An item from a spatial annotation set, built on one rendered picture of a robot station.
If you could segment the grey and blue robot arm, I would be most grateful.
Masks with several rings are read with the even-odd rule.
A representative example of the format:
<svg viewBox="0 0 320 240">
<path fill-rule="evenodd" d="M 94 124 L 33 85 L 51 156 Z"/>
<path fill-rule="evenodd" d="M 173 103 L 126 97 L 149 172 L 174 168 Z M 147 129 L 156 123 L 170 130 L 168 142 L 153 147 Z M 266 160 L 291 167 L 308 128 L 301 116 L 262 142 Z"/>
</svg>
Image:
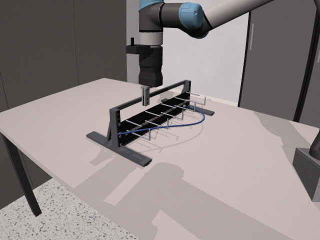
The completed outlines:
<svg viewBox="0 0 320 240">
<path fill-rule="evenodd" d="M 202 39 L 209 31 L 274 0 L 220 0 L 205 9 L 198 3 L 165 3 L 164 0 L 139 1 L 139 32 L 163 33 L 178 28 L 192 38 Z M 309 155 L 320 161 L 320 129 Z"/>
</svg>

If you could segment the dark grey rack with metal hooks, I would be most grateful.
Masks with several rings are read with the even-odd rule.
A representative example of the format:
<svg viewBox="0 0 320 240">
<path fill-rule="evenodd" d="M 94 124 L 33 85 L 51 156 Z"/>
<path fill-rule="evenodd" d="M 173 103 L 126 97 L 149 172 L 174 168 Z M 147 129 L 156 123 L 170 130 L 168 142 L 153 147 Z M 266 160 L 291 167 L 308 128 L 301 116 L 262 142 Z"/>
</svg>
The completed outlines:
<svg viewBox="0 0 320 240">
<path fill-rule="evenodd" d="M 167 121 L 167 127 L 169 128 L 169 120 L 174 118 L 183 120 L 183 115 L 185 110 L 189 110 L 192 112 L 201 111 L 205 115 L 212 116 L 214 115 L 214 111 L 207 110 L 204 108 L 200 108 L 196 106 L 197 104 L 204 105 L 206 104 L 206 97 L 204 98 L 204 104 L 191 101 L 190 94 L 200 96 L 198 94 L 191 93 L 191 80 L 183 80 L 178 83 L 172 84 L 170 86 L 164 87 L 162 89 L 156 90 L 154 92 L 149 93 L 149 98 L 154 97 L 158 94 L 176 88 L 178 86 L 183 85 L 183 89 L 180 95 L 177 95 L 171 99 L 162 99 L 160 104 L 151 107 L 137 115 L 134 115 L 124 121 L 121 122 L 120 110 L 125 109 L 129 106 L 137 104 L 142 101 L 142 97 L 138 97 L 116 107 L 109 109 L 110 122 L 108 126 L 107 136 L 103 136 L 95 131 L 86 134 L 86 137 L 95 141 L 96 143 L 106 147 L 107 149 L 121 155 L 122 157 L 145 167 L 152 162 L 152 159 L 142 155 L 128 147 L 127 144 L 132 141 L 138 139 L 139 137 L 144 138 L 146 140 L 151 140 L 151 130 L 144 130 L 138 132 L 132 132 L 127 134 L 117 135 L 118 133 L 155 128 L 155 127 L 163 127 L 161 124 Z M 194 103 L 190 105 L 190 102 Z M 194 108 L 188 108 L 188 106 Z M 197 110 L 199 111 L 197 111 Z M 176 117 L 178 114 L 182 113 L 182 118 Z M 143 135 L 149 132 L 149 138 L 144 137 Z"/>
</svg>

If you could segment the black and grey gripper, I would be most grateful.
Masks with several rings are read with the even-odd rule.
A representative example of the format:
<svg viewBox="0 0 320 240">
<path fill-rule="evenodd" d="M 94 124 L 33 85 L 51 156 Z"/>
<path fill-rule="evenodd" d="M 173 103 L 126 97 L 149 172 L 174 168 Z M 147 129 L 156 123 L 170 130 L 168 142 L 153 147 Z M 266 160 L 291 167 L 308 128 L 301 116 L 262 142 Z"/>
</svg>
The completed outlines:
<svg viewBox="0 0 320 240">
<path fill-rule="evenodd" d="M 139 54 L 140 72 L 138 83 L 142 91 L 142 106 L 150 104 L 150 88 L 163 85 L 163 32 L 139 32 L 139 44 L 126 46 L 127 54 Z"/>
</svg>

